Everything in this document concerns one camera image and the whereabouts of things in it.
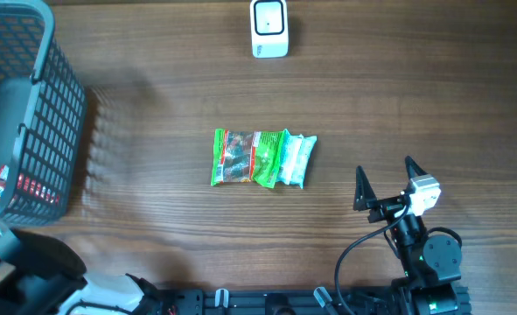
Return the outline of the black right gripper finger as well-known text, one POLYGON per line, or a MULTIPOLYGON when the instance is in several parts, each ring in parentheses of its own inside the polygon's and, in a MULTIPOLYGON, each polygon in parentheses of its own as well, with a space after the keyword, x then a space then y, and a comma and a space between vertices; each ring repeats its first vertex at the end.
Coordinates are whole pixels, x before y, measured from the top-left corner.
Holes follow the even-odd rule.
POLYGON ((376 195, 364 169, 359 165, 356 168, 356 187, 353 201, 355 211, 365 211, 374 207, 377 202, 376 195))
POLYGON ((411 156, 405 157, 405 166, 409 179, 424 176, 427 174, 427 172, 421 166, 419 166, 411 156))

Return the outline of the light blue tissue pack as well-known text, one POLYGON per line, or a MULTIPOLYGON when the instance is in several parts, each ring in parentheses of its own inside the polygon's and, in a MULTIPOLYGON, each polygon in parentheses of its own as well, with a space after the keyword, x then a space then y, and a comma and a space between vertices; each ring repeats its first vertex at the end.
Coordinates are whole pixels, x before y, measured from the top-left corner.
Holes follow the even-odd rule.
POLYGON ((288 186, 304 188, 304 178, 311 152, 318 138, 316 136, 291 135, 283 131, 283 145, 280 155, 280 168, 276 181, 288 186))

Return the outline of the green snack bag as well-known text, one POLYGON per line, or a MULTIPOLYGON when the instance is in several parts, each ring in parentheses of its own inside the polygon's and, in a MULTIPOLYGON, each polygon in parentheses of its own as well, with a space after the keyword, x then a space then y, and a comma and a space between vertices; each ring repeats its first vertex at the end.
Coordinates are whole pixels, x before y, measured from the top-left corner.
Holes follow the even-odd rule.
POLYGON ((284 136, 283 131, 216 129, 211 185, 256 182, 274 188, 284 136))

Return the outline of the red candy bar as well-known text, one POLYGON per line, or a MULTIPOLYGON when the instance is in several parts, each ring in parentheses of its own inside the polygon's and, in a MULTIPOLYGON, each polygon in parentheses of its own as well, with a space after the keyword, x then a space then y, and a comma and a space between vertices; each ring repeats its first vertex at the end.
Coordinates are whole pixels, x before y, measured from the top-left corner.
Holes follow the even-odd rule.
POLYGON ((17 177, 17 189, 36 200, 43 200, 55 205, 60 202, 60 195, 56 190, 34 178, 25 176, 23 173, 20 173, 17 177))

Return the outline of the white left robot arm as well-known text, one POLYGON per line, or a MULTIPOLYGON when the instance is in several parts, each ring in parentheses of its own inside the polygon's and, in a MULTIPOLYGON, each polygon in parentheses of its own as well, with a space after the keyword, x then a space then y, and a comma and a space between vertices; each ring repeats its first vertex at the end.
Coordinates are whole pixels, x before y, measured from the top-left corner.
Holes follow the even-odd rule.
POLYGON ((162 314, 158 289, 132 275, 88 272, 64 242, 0 219, 0 314, 162 314))

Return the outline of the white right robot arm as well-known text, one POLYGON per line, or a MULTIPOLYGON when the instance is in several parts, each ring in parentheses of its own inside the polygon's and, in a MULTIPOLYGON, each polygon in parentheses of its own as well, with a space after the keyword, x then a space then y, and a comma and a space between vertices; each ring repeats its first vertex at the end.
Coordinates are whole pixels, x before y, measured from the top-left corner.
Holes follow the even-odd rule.
POLYGON ((377 314, 470 314, 468 289, 461 279, 462 239, 446 227, 425 227, 422 215, 441 194, 439 182, 412 157, 405 158, 409 182, 399 195, 376 197, 362 167, 356 169, 353 209, 368 211, 368 221, 387 223, 383 235, 400 261, 404 276, 364 296, 377 314))

